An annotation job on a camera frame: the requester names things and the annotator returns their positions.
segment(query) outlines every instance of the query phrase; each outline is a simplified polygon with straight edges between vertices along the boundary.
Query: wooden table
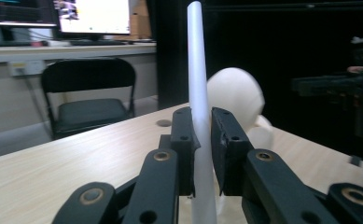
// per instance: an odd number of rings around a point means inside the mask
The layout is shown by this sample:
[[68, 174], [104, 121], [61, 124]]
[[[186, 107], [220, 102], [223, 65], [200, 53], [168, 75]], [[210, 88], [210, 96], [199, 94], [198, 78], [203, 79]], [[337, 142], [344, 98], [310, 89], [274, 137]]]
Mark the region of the wooden table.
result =
[[[160, 135], [170, 133], [156, 122], [171, 119], [182, 106], [0, 157], [0, 223], [50, 223], [82, 185], [100, 181], [116, 188], [135, 177]], [[355, 166], [340, 152], [275, 128], [273, 150], [305, 184], [322, 192], [339, 182], [363, 187], [363, 162]], [[226, 198], [217, 199], [218, 223], [245, 223], [240, 199]], [[180, 223], [189, 222], [189, 203], [181, 200]]]

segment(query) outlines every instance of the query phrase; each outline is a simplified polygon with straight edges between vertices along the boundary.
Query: chair backrest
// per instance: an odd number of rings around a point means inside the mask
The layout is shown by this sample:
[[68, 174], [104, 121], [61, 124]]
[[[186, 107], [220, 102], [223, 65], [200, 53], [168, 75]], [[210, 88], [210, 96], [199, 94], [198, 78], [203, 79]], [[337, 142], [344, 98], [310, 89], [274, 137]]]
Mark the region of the chair backrest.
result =
[[41, 77], [44, 93], [132, 87], [133, 96], [134, 84], [133, 67], [118, 58], [62, 60], [49, 65]]

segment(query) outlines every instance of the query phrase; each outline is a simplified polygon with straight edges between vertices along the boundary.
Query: white stick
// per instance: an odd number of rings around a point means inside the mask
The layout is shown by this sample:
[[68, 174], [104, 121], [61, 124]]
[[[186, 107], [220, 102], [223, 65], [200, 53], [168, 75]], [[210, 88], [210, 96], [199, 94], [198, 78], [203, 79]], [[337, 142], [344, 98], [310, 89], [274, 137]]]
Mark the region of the white stick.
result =
[[216, 200], [211, 159], [210, 121], [202, 30], [202, 5], [188, 6], [189, 105], [195, 133], [201, 144], [195, 152], [196, 198], [192, 199], [192, 223], [215, 224]]

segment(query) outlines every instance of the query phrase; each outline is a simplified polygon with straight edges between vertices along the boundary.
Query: cable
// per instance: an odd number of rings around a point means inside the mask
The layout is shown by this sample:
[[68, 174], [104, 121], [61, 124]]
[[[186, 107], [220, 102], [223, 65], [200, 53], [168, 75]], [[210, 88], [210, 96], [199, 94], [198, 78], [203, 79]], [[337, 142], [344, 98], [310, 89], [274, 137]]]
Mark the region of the cable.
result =
[[17, 69], [18, 72], [20, 73], [20, 75], [22, 76], [22, 78], [24, 79], [24, 82], [26, 83], [27, 89], [30, 92], [30, 96], [32, 98], [33, 101], [33, 105], [35, 107], [35, 111], [38, 114], [39, 118], [42, 121], [42, 125], [44, 126], [45, 132], [48, 134], [48, 136], [53, 139], [53, 135], [51, 130], [49, 129], [49, 127], [45, 124], [47, 121], [44, 119], [44, 116], [42, 115], [42, 111], [39, 108], [39, 103], [38, 100], [36, 99], [35, 93], [34, 93], [34, 89], [33, 89], [33, 85], [31, 84], [28, 76], [26, 75], [25, 71], [23, 68], [19, 68]]

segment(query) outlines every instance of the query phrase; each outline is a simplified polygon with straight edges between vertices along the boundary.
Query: chair seat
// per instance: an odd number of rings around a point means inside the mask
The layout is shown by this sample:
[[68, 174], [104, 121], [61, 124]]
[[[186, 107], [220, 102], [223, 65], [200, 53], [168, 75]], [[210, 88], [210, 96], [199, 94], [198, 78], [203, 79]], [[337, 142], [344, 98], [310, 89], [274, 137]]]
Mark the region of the chair seat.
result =
[[97, 127], [128, 119], [128, 112], [118, 99], [86, 100], [59, 106], [58, 133]]

